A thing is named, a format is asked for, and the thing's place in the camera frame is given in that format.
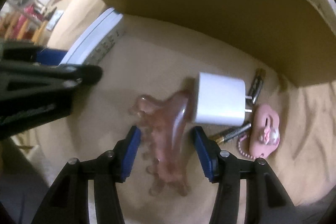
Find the tan bed sheet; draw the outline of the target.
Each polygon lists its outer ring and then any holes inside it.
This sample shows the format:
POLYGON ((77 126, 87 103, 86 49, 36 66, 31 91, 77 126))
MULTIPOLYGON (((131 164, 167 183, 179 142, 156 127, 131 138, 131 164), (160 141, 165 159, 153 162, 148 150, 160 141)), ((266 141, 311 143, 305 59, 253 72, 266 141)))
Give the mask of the tan bed sheet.
POLYGON ((103 0, 54 64, 2 61, 1 133, 49 133, 33 223, 299 223, 267 159, 306 128, 288 97, 335 80, 309 0, 103 0))

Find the pink mirror charm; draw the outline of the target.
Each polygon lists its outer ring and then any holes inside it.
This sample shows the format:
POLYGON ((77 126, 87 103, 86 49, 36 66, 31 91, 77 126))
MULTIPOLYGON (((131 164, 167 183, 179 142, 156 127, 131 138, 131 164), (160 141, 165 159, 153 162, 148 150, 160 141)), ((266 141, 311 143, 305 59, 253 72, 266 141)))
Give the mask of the pink mirror charm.
POLYGON ((250 160, 266 159, 280 144, 280 117, 268 104, 257 107, 251 134, 238 139, 240 155, 250 160))

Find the black gold battery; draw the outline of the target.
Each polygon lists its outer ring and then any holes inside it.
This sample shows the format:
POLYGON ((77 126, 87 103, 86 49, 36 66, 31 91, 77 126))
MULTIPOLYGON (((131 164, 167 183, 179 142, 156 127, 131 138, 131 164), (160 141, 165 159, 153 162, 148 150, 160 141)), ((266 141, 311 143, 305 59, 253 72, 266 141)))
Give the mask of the black gold battery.
POLYGON ((238 127, 231 127, 224 131, 221 131, 215 135, 209 136, 210 140, 215 141, 217 144, 227 143, 228 141, 231 141, 244 133, 246 133, 248 130, 250 130, 252 127, 251 122, 245 122, 243 125, 238 127))
POLYGON ((265 75, 266 75, 265 69, 258 68, 256 70, 255 76, 252 81, 252 85, 248 92, 248 103, 250 105, 256 104, 264 85, 265 75))

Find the white charger plug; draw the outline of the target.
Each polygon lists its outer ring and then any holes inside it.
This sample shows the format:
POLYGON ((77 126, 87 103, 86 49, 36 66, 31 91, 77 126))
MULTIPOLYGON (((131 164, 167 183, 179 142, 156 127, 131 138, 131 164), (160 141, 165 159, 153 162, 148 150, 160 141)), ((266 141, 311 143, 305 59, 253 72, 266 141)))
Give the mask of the white charger plug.
POLYGON ((241 126, 247 107, 242 79, 200 72, 195 81, 193 122, 223 126, 241 126))

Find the red bag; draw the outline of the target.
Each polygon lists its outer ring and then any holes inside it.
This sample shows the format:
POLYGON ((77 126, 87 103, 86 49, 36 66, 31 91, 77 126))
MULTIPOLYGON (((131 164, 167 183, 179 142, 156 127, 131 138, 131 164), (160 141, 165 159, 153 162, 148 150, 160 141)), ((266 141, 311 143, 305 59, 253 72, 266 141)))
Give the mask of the red bag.
MULTIPOLYGON (((30 16, 35 16, 35 11, 34 11, 34 5, 30 5, 26 8, 24 8, 24 12, 27 13, 30 16)), ((23 26, 23 24, 25 23, 25 21, 27 20, 27 17, 24 15, 21 15, 18 19, 17 25, 16 25, 16 30, 20 31, 21 27, 23 26)))

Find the white remote control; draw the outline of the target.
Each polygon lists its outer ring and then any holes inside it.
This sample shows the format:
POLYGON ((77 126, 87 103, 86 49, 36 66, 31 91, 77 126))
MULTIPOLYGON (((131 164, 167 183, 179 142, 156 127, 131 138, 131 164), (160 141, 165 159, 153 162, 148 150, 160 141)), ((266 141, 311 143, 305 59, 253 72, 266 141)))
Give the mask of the white remote control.
POLYGON ((105 10, 74 42, 61 65, 98 65, 125 33, 124 16, 105 10))

